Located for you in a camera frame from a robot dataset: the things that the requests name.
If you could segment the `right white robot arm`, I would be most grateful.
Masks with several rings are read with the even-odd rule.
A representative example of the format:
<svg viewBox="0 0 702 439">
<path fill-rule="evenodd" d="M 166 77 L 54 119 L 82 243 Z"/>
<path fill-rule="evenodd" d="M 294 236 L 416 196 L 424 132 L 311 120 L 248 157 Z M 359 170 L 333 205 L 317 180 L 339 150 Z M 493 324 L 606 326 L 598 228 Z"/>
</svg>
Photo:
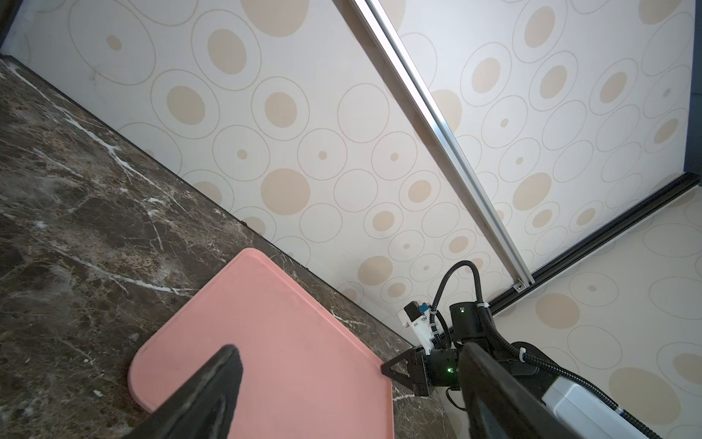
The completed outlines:
<svg viewBox="0 0 702 439">
<path fill-rule="evenodd" d="M 623 408 L 608 406 L 583 386 L 545 367 L 498 364 L 475 343 L 462 349 L 413 348 L 384 363 L 386 377 L 429 396 L 462 393 L 473 438 L 645 438 Z"/>
</svg>

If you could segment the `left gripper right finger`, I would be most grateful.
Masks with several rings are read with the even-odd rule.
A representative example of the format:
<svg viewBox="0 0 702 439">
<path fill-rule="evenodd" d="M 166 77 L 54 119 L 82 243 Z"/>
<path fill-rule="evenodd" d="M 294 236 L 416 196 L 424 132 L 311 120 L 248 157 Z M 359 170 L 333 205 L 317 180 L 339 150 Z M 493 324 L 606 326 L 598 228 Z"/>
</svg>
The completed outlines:
<svg viewBox="0 0 702 439">
<path fill-rule="evenodd" d="M 459 354 L 459 382 L 472 438 L 576 438 L 475 343 Z"/>
</svg>

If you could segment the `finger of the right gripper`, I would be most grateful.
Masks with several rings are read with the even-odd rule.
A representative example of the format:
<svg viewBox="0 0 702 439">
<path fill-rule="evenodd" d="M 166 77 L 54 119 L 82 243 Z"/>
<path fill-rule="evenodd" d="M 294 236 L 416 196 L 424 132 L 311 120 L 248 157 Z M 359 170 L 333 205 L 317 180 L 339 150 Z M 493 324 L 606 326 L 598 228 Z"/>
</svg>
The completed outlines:
<svg viewBox="0 0 702 439">
<path fill-rule="evenodd" d="M 411 391 L 424 391 L 424 349 L 410 348 L 380 366 L 381 373 Z"/>
</svg>

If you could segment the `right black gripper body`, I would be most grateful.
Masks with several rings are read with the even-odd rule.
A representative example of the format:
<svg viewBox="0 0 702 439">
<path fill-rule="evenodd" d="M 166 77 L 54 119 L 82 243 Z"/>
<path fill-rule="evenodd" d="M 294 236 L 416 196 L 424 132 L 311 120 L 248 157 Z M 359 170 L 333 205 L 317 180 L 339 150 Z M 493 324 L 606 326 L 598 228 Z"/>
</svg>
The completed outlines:
<svg viewBox="0 0 702 439">
<path fill-rule="evenodd" d="M 460 391 L 459 351 L 435 349 L 427 354 L 419 349 L 413 359 L 413 391 L 416 396 L 430 396 L 434 388 Z"/>
</svg>

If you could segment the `pink rectangular tray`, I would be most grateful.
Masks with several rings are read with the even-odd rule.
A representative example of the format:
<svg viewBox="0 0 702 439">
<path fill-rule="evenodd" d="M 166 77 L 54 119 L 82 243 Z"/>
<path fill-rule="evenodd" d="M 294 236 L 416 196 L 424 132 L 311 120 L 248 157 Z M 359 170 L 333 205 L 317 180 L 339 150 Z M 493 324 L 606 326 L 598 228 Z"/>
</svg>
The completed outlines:
<svg viewBox="0 0 702 439">
<path fill-rule="evenodd" d="M 133 399 L 155 411 L 222 346 L 241 354 L 233 438 L 391 438 L 381 360 L 262 252 L 241 251 L 133 358 Z"/>
</svg>

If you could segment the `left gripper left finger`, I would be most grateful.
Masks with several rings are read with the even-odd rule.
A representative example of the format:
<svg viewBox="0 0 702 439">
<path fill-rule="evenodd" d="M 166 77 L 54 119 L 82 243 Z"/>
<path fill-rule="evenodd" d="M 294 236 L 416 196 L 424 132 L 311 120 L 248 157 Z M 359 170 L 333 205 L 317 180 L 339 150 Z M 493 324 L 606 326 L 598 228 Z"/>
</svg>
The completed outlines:
<svg viewBox="0 0 702 439">
<path fill-rule="evenodd" d="M 243 365 L 239 350 L 223 346 L 142 424 L 125 437 L 204 438 L 229 436 Z"/>
</svg>

